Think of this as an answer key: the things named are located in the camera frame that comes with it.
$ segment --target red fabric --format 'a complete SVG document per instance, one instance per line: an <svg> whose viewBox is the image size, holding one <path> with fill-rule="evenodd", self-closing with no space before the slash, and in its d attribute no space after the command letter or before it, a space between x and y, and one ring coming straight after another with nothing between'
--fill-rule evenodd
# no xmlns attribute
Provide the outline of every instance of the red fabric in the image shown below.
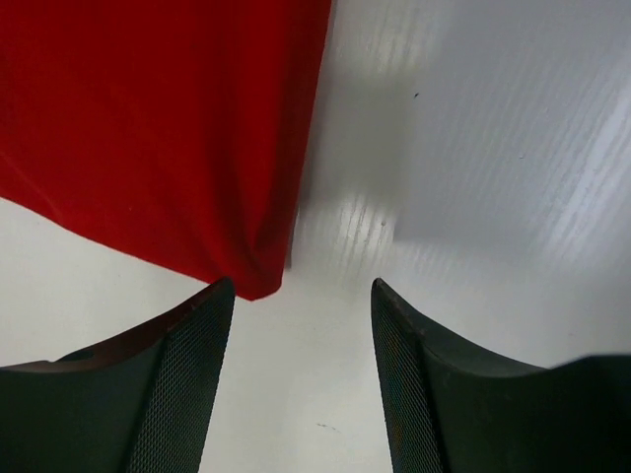
<svg viewBox="0 0 631 473"><path fill-rule="evenodd" d="M328 12L0 0L0 196L242 297L274 292Z"/></svg>

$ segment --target black textured surface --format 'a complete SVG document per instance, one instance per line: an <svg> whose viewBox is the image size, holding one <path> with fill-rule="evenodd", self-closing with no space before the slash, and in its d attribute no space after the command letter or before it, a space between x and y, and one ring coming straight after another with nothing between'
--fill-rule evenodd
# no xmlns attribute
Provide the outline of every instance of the black textured surface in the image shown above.
<svg viewBox="0 0 631 473"><path fill-rule="evenodd" d="M422 361L379 296L373 299L373 335L394 473L443 473Z"/></svg>
<svg viewBox="0 0 631 473"><path fill-rule="evenodd" d="M233 300L228 293L211 298L167 337L153 392L124 471L198 471Z"/></svg>

